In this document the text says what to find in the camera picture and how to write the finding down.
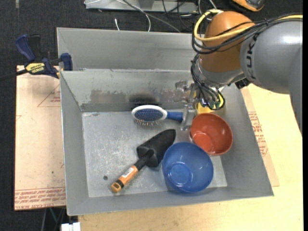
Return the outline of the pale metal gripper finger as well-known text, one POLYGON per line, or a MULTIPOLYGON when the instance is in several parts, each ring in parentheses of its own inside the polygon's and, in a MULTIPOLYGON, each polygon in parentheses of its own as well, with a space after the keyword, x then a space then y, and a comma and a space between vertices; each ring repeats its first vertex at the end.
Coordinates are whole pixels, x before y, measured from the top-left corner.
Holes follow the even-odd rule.
POLYGON ((180 130, 181 131, 186 131, 188 130, 193 122, 193 117, 186 117, 182 120, 181 125, 180 125, 180 130))
POLYGON ((185 104, 183 109, 183 117, 194 117, 195 109, 192 104, 185 104))

